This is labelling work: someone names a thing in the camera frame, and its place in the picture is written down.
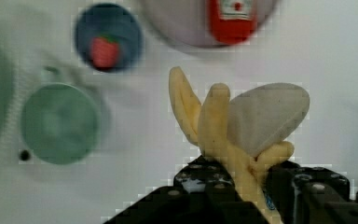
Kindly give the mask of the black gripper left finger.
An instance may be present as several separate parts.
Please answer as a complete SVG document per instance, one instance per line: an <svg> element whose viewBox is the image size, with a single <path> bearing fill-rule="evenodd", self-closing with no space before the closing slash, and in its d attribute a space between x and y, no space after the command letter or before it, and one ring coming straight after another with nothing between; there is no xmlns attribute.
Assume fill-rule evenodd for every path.
<svg viewBox="0 0 358 224"><path fill-rule="evenodd" d="M173 178L172 187L189 197L205 197L210 193L235 192L235 183L226 168L217 161L199 156L185 165Z"/></svg>

